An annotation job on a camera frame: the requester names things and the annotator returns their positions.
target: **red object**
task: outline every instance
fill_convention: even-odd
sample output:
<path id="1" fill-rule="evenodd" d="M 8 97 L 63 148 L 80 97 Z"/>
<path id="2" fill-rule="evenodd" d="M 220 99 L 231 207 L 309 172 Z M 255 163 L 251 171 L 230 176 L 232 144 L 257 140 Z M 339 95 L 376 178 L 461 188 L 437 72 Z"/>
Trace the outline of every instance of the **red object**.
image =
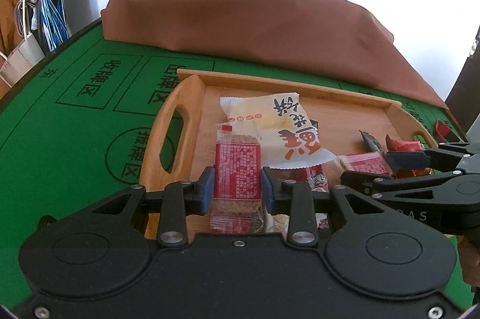
<path id="1" fill-rule="evenodd" d="M 385 143 L 388 151 L 413 152 L 422 151 L 425 147 L 418 141 L 395 140 L 389 135 L 385 137 Z M 398 178 L 410 178 L 429 174 L 430 169 L 423 170 L 400 170 L 397 171 Z"/>
<path id="2" fill-rule="evenodd" d="M 210 228 L 217 233 L 250 233 L 252 215 L 219 215 L 210 216 Z"/>
<path id="3" fill-rule="evenodd" d="M 260 145 L 217 143 L 215 199 L 260 200 Z"/>
<path id="4" fill-rule="evenodd" d="M 433 135 L 439 143 L 458 143 L 462 140 L 442 120 L 435 121 Z"/>
<path id="5" fill-rule="evenodd" d="M 390 175 L 392 172 L 379 152 L 340 157 L 347 170 L 363 173 Z"/>
<path id="6" fill-rule="evenodd" d="M 310 188 L 316 191 L 328 192 L 328 181 L 322 165 L 296 170 L 297 181 L 308 182 Z"/>
<path id="7" fill-rule="evenodd" d="M 412 141 L 405 141 L 405 140 L 395 140 L 390 138 L 390 136 L 386 136 L 385 143 L 387 145 L 388 151 L 401 151 L 401 152 L 408 152 L 408 151 L 421 151 L 424 149 L 422 143 L 412 140 Z"/>

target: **wooden tray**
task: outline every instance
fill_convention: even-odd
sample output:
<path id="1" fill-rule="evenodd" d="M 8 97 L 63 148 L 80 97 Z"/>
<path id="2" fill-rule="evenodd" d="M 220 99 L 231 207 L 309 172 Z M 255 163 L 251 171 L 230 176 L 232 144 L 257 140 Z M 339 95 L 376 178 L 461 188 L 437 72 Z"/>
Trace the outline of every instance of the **wooden tray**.
<path id="1" fill-rule="evenodd" d="M 227 120 L 220 108 L 220 97 L 296 92 L 308 117 L 318 121 L 322 146 L 336 155 L 365 152 L 359 130 L 380 140 L 386 134 L 402 140 L 421 135 L 429 146 L 436 147 L 434 138 L 397 101 L 247 75 L 182 69 L 177 74 L 181 82 L 159 111 L 143 158 L 140 183 L 147 191 L 163 190 L 167 184 L 179 180 L 195 181 L 206 166 L 213 166 L 216 124 Z M 184 124 L 169 174 L 162 168 L 159 155 L 175 110 L 182 115 Z M 190 240 L 196 232 L 210 231 L 208 216 L 189 216 L 187 225 Z M 158 215 L 151 215 L 146 236 L 155 238 L 157 226 Z"/>

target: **tray handle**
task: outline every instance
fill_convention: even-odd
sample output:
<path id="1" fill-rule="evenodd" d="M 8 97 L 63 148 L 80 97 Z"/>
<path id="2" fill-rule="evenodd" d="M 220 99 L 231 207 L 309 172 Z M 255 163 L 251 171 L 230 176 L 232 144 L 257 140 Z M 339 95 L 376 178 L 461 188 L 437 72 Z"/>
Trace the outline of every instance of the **tray handle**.
<path id="1" fill-rule="evenodd" d="M 391 105 L 385 109 L 385 113 L 402 140 L 412 140 L 415 135 L 420 135 L 429 147 L 438 147 L 434 137 L 429 134 L 423 125 L 402 108 Z"/>
<path id="2" fill-rule="evenodd" d="M 202 117 L 204 94 L 205 84 L 203 81 L 196 75 L 191 76 L 175 87 L 158 112 L 150 131 L 140 173 L 140 184 L 146 187 L 147 192 L 164 190 L 165 186 L 171 182 L 189 179 L 198 128 Z M 172 172 L 168 173 L 160 162 L 160 152 L 175 110 L 183 118 L 183 129 Z M 151 215 L 145 234 L 147 237 L 155 238 L 158 220 L 158 215 Z"/>

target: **candy wrapper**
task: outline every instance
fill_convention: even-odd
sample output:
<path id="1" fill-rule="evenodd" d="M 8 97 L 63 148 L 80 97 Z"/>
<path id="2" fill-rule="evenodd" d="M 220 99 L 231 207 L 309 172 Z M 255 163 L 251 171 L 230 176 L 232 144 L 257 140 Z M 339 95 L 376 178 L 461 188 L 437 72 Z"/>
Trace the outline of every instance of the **candy wrapper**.
<path id="1" fill-rule="evenodd" d="M 392 170 L 379 152 L 367 152 L 357 155 L 340 155 L 338 161 L 345 170 L 362 173 L 391 175 Z"/>
<path id="2" fill-rule="evenodd" d="M 423 149 L 425 149 L 423 144 L 419 141 L 396 140 L 392 139 L 388 134 L 385 137 L 385 143 L 387 145 L 388 151 L 413 152 L 422 151 Z M 428 168 L 422 170 L 399 170 L 396 173 L 398 178 L 412 178 L 432 174 L 432 169 Z"/>
<path id="3" fill-rule="evenodd" d="M 263 97 L 220 98 L 220 106 L 234 134 L 257 138 L 262 148 L 262 166 L 299 169 L 317 166 L 335 155 L 324 149 L 297 93 Z"/>
<path id="4" fill-rule="evenodd" d="M 328 192 L 328 180 L 322 165 L 296 169 L 294 179 L 299 182 L 308 182 L 310 189 L 315 192 Z"/>
<path id="5" fill-rule="evenodd" d="M 219 233 L 255 233 L 263 227 L 260 144 L 252 136 L 233 134 L 230 125 L 217 127 L 210 227 Z"/>

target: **circular outline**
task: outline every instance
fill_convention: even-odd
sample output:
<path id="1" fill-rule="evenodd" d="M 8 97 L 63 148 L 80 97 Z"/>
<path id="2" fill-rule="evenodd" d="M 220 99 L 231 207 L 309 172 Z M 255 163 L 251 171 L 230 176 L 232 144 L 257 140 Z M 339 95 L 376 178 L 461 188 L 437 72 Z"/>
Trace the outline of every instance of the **circular outline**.
<path id="1" fill-rule="evenodd" d="M 381 236 L 381 235 L 386 235 L 386 234 L 393 234 L 393 235 L 403 235 L 403 236 L 406 236 L 412 240 L 414 240 L 415 242 L 418 243 L 418 246 L 420 247 L 420 254 L 418 254 L 414 259 L 411 259 L 410 261 L 408 262 L 402 262 L 402 263 L 392 263 L 392 262 L 386 262 L 382 259 L 378 259 L 376 256 L 374 256 L 368 249 L 368 242 L 373 239 L 373 238 L 376 238 L 377 236 Z M 373 259 L 376 259 L 377 261 L 379 262 L 382 262 L 382 263 L 386 263 L 386 264 L 390 264 L 390 265 L 406 265 L 406 264 L 409 264 L 413 261 L 416 261 L 418 257 L 420 257 L 422 254 L 423 254 L 423 246 L 422 244 L 420 243 L 420 241 L 417 239 L 417 238 L 414 238 L 410 235 L 407 235 L 406 233 L 392 233 L 392 232 L 385 232 L 385 233 L 378 233 L 374 236 L 371 236 L 370 238 L 367 239 L 367 241 L 365 242 L 365 250 L 366 252 L 373 258 Z"/>
<path id="2" fill-rule="evenodd" d="M 120 182 L 122 184 L 126 184 L 126 185 L 132 185 L 134 184 L 135 182 L 128 182 L 128 181 L 124 181 L 124 180 L 121 180 L 120 178 L 118 178 L 114 173 L 113 171 L 110 169 L 109 167 L 109 164 L 108 164 L 108 161 L 107 161 L 107 155 L 109 154 L 109 151 L 110 151 L 110 148 L 112 147 L 113 143 L 115 142 L 115 140 L 117 140 L 119 137 L 123 136 L 124 134 L 126 134 L 127 132 L 130 132 L 130 131 L 135 131 L 137 129 L 148 129 L 149 131 L 152 131 L 152 127 L 136 127 L 136 128 L 130 128 L 122 133 L 120 133 L 119 135 L 117 135 L 109 144 L 109 146 L 106 148 L 106 151 L 105 151 L 105 158 L 104 158 L 104 161 L 105 161 L 105 167 L 106 167 L 106 170 L 109 172 L 110 176 L 117 182 Z M 175 156 L 177 154 L 177 150 L 175 149 L 175 146 L 173 144 L 173 142 L 171 141 L 171 139 L 169 138 L 168 135 L 165 135 L 165 140 L 168 140 L 170 142 L 170 145 L 172 146 L 172 150 L 173 150 L 173 155 L 172 155 L 172 160 L 170 161 L 170 164 L 167 166 L 167 168 L 165 170 L 168 170 L 170 169 L 172 166 L 173 166 L 173 163 L 175 161 Z"/>
<path id="3" fill-rule="evenodd" d="M 105 252 L 98 258 L 92 260 L 92 261 L 89 261 L 89 262 L 82 262 L 82 263 L 73 263 L 73 262 L 67 262 L 65 261 L 64 259 L 60 258 L 58 255 L 57 255 L 57 252 L 55 251 L 55 246 L 58 244 L 58 242 L 60 242 L 61 240 L 63 239 L 66 239 L 68 237 L 71 237 L 73 235 L 85 235 L 85 234 L 88 234 L 88 235 L 95 235 L 95 236 L 99 236 L 100 238 L 102 238 L 107 244 L 107 248 L 105 250 Z M 109 252 L 109 249 L 110 249 L 110 242 L 108 239 L 106 239 L 104 236 L 100 235 L 100 234 L 97 234 L 97 233 L 91 233 L 91 232 L 79 232 L 79 233 L 72 233 L 70 235 L 66 235 L 66 236 L 62 236 L 60 239 L 58 239 L 53 245 L 52 245 L 52 252 L 53 252 L 53 255 L 61 262 L 63 263 L 67 263 L 67 264 L 70 264 L 70 265 L 88 265 L 88 264 L 91 264 L 91 263 L 94 263 L 94 262 L 97 262 L 97 261 L 100 261 L 100 259 L 102 259 L 104 256 L 106 256 Z"/>

